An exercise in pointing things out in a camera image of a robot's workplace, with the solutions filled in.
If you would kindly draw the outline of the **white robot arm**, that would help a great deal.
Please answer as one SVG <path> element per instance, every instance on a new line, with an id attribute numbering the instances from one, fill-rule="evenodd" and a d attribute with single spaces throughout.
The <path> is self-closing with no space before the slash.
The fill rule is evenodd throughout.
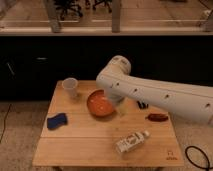
<path id="1" fill-rule="evenodd" d="M 213 126 L 213 87 L 138 78 L 130 72 L 129 60 L 116 55 L 96 77 L 114 106 L 128 97 Z"/>

